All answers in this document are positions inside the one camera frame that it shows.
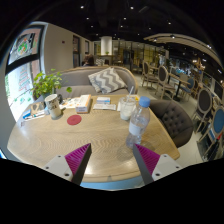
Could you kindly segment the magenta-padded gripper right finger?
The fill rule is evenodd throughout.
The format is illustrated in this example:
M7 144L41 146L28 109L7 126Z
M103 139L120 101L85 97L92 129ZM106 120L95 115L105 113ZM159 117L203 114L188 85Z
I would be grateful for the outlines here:
M159 155L139 144L133 146L133 154L145 185L182 169L168 154Z

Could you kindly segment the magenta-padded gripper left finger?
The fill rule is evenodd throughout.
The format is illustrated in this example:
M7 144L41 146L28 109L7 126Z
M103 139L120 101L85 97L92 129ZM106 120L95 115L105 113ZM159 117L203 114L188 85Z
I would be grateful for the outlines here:
M43 169L76 185L80 185L91 153L91 144L88 143L67 155L55 156L43 166Z

